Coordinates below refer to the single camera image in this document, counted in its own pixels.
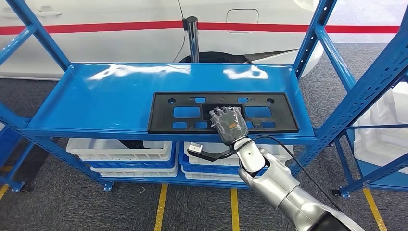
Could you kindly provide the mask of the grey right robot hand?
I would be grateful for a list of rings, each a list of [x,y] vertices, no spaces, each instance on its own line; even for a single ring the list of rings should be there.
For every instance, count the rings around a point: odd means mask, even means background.
[[[237,140],[247,137],[248,127],[240,107],[215,107],[209,111],[209,115],[211,127],[216,129],[225,145],[231,146]]]

